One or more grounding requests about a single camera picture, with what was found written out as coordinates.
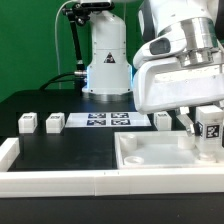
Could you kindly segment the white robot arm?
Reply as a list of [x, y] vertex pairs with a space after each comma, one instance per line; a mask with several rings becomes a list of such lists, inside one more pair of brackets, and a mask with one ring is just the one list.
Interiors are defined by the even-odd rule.
[[102, 101], [132, 94], [142, 114], [224, 99], [224, 53], [215, 32], [220, 6], [220, 0], [144, 0], [138, 18], [145, 44], [132, 64], [124, 21], [93, 9], [83, 94]]

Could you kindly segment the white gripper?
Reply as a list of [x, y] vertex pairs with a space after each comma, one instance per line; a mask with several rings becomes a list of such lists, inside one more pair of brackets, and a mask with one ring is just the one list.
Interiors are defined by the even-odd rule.
[[157, 38], [144, 44], [133, 59], [137, 72], [133, 78], [136, 110], [141, 114], [176, 109], [176, 117], [189, 136], [195, 134], [188, 117], [190, 106], [224, 99], [224, 54], [206, 49], [210, 63], [183, 67], [179, 59], [185, 40]]

